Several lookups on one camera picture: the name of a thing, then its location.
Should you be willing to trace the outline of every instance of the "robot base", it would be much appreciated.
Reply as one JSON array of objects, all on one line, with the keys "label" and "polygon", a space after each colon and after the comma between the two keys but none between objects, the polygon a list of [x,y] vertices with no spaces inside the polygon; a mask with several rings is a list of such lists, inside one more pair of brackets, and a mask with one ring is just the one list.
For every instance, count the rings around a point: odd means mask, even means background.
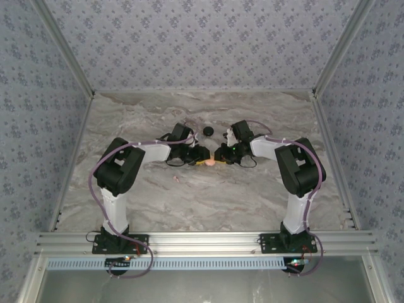
[{"label": "robot base", "polygon": [[292,235],[283,225],[280,224],[280,232],[277,234],[260,234],[259,245],[263,254],[281,253],[307,253],[304,247],[308,247],[312,253],[316,253],[316,239],[306,231]]},{"label": "robot base", "polygon": [[[129,226],[122,234],[149,245],[149,235],[130,234]],[[112,235],[101,227],[101,234],[96,235],[94,238],[92,253],[134,255],[147,254],[147,249],[142,245],[136,245],[133,242],[118,237],[117,235]]]}]

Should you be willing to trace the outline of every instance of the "purple cable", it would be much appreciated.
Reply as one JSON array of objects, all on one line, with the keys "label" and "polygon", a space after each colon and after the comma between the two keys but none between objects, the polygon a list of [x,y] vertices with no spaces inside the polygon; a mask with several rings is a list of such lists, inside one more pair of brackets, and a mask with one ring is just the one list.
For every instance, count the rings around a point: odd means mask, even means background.
[{"label": "purple cable", "polygon": [[118,232],[114,226],[112,226],[108,214],[107,214],[107,210],[104,208],[103,204],[100,202],[100,200],[97,198],[97,196],[94,193],[94,189],[93,189],[93,185],[92,185],[92,177],[94,172],[101,166],[101,164],[103,164],[109,157],[113,156],[115,153],[130,147],[130,146],[139,146],[139,145],[154,145],[154,144],[167,144],[167,145],[171,145],[171,144],[181,144],[181,143],[185,143],[187,141],[189,141],[189,139],[195,138],[196,135],[198,133],[194,133],[192,136],[181,140],[181,141],[173,141],[173,142],[168,142],[168,141],[159,141],[159,140],[155,140],[155,141],[145,141],[145,142],[130,142],[127,143],[125,145],[122,145],[118,148],[116,148],[115,150],[112,150],[108,155],[106,155],[104,158],[102,158],[100,161],[98,161],[98,163],[94,166],[94,168],[91,170],[90,175],[88,176],[88,188],[90,189],[90,194],[93,196],[95,202],[97,202],[98,206],[101,208],[102,214],[104,215],[104,218],[106,219],[106,221],[108,222],[108,226],[109,228],[118,236],[121,237],[123,239],[126,239],[128,241],[131,241],[133,243],[139,244],[141,246],[143,246],[144,248],[146,248],[149,253],[150,253],[150,264],[149,266],[142,271],[141,273],[138,273],[137,275],[132,275],[132,276],[115,276],[111,273],[111,268],[113,267],[114,263],[111,264],[111,266],[109,266],[108,272],[111,275],[111,277],[113,278],[120,278],[120,279],[132,279],[132,278],[139,278],[141,276],[144,276],[145,274],[147,274],[150,269],[153,266],[153,260],[154,260],[154,256],[153,256],[153,251],[150,249],[150,247],[148,245],[146,245],[145,243],[136,240],[136,239],[132,239],[130,237],[127,237],[125,235],[122,235],[120,232]]},{"label": "purple cable", "polygon": [[[259,124],[262,127],[264,127],[267,131],[269,131],[270,134],[272,134],[271,129],[268,126],[266,126],[265,124],[261,123],[261,122],[258,122],[258,121],[255,121],[255,120],[246,120],[246,121]],[[315,265],[315,267],[313,267],[308,272],[306,272],[306,273],[297,273],[296,274],[296,275],[300,275],[300,276],[307,276],[307,275],[310,275],[311,273],[314,273],[319,268],[319,266],[320,266],[320,264],[321,264],[321,262],[323,260],[323,257],[324,257],[323,243],[321,243],[320,238],[316,234],[313,234],[307,227],[307,216],[309,214],[309,209],[310,209],[310,204],[311,204],[310,199],[314,196],[314,194],[316,192],[318,192],[318,190],[321,187],[321,183],[323,182],[323,172],[321,171],[321,165],[320,165],[320,162],[317,159],[317,157],[313,154],[313,152],[310,149],[308,149],[306,146],[304,146],[302,143],[292,141],[292,140],[286,140],[286,139],[283,139],[283,140],[273,139],[273,138],[267,137],[267,135],[265,135],[265,139],[270,141],[270,142],[293,144],[293,145],[296,145],[296,146],[300,147],[301,149],[303,149],[313,159],[314,163],[316,164],[317,170],[318,170],[318,183],[317,183],[317,186],[312,190],[312,192],[307,197],[307,204],[306,204],[306,208],[304,209],[304,214],[303,214],[303,226],[304,226],[305,231],[309,235],[311,235],[312,237],[314,237],[317,240],[317,242],[318,242],[318,244],[320,246],[320,260]],[[290,266],[287,266],[287,267],[290,268],[291,270],[297,271],[293,267],[290,267]]]}]

